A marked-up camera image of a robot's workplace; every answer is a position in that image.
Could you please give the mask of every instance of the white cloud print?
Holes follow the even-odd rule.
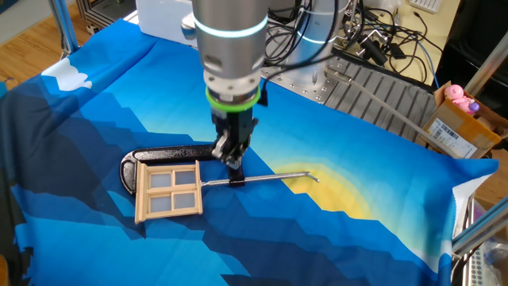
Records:
[[[71,66],[71,61],[65,58],[41,73],[42,75],[56,78],[58,88],[61,91],[75,91],[80,87],[92,88],[87,74],[80,73],[77,68]]]

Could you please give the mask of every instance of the white device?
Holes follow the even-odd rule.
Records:
[[[437,13],[441,0],[410,0],[410,5],[431,14]]]
[[[141,32],[197,47],[195,39],[188,40],[182,34],[182,20],[192,15],[191,0],[136,0],[136,8]]]

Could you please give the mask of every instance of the black bracket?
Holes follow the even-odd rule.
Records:
[[[212,156],[214,145],[190,145],[134,150],[123,157],[120,164],[120,180],[125,189],[136,194],[137,162],[143,164],[178,164],[186,162],[216,160]],[[228,167],[229,185],[245,185],[241,166],[235,170]]]

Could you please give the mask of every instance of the barcode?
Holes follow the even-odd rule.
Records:
[[[441,128],[448,134],[450,134],[451,137],[454,137],[455,139],[459,139],[459,135],[455,134],[455,132],[451,131],[447,126],[442,125]]]
[[[435,134],[434,134],[434,139],[437,139],[439,137],[439,135],[441,135],[441,129],[439,129]]]

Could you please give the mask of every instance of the miniature window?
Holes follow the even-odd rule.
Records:
[[[138,162],[136,223],[188,214],[202,214],[199,162],[152,167]]]

